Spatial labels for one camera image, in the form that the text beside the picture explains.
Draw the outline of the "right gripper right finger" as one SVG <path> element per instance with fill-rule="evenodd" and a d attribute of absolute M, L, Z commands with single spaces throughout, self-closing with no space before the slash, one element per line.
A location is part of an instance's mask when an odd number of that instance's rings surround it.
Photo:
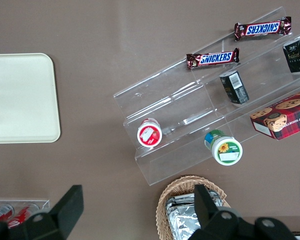
<path fill-rule="evenodd" d="M 194 210 L 200 229 L 191 240 L 295 240 L 281 221 L 259 217 L 253 224 L 237 216 L 231 208 L 218 208 L 204 185 L 194 187 Z"/>

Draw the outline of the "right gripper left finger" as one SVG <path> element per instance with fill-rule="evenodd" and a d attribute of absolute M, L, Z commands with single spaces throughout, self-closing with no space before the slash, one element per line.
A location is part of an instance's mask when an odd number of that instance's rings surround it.
<path fill-rule="evenodd" d="M 13 228 L 0 221 L 0 240 L 66 240 L 83 211 L 83 186 L 73 185 L 49 211 L 40 210 Z"/>

